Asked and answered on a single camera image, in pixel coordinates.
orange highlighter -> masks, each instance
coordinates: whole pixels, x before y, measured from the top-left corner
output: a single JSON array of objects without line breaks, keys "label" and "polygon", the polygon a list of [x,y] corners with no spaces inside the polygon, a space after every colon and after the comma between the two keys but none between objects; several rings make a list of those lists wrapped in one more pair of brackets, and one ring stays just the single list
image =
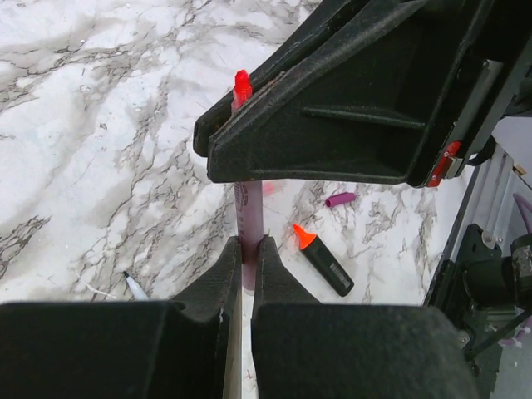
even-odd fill
[{"label": "orange highlighter", "polygon": [[293,228],[299,237],[299,250],[303,252],[305,258],[327,280],[338,295],[345,297],[355,285],[349,274],[316,234],[307,233],[297,224],[294,224]]}]

white marble countertop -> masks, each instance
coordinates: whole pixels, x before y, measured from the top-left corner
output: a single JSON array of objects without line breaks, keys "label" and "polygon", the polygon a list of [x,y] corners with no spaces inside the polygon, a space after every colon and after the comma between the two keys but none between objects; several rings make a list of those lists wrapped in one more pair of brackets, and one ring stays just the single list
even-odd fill
[{"label": "white marble countertop", "polygon": [[[317,3],[1,2],[0,301],[129,300],[124,270],[168,298],[199,277],[235,219],[232,187],[210,183],[192,151],[194,122]],[[321,301],[416,304],[466,183],[286,181],[264,227]],[[342,191],[357,201],[323,205]],[[292,223],[337,255],[355,281],[347,297],[298,252]]]}]

purple marker cap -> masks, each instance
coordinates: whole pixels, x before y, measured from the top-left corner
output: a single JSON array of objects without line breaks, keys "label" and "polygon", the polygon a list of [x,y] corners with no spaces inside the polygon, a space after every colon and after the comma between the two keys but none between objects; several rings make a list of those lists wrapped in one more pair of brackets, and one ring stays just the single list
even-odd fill
[{"label": "purple marker cap", "polygon": [[346,204],[347,202],[354,201],[357,198],[355,193],[341,193],[336,194],[325,200],[325,205],[328,208],[334,208],[335,206]]}]

red light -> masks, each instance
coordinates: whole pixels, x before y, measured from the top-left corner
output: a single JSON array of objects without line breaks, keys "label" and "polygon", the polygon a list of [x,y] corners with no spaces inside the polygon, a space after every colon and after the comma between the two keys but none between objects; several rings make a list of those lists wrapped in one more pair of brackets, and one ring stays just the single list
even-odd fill
[{"label": "red light", "polygon": [[449,166],[451,165],[451,157],[456,155],[461,144],[462,143],[460,141],[453,141],[447,146],[445,153],[440,158],[440,161],[434,169],[434,172],[432,172],[432,177],[426,185],[427,187],[437,187],[440,185],[441,179],[443,179],[443,176],[449,170]]},{"label": "red light", "polygon": [[234,77],[234,92],[241,106],[251,97],[253,90],[249,83],[249,75],[245,70],[238,71]]}]

black highlighter body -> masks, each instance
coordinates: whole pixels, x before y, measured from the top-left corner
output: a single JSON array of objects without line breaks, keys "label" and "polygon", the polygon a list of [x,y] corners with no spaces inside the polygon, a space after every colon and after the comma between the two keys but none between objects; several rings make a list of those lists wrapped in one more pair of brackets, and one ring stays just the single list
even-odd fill
[{"label": "black highlighter body", "polygon": [[318,236],[301,252],[338,295],[345,297],[349,294],[355,283]]}]

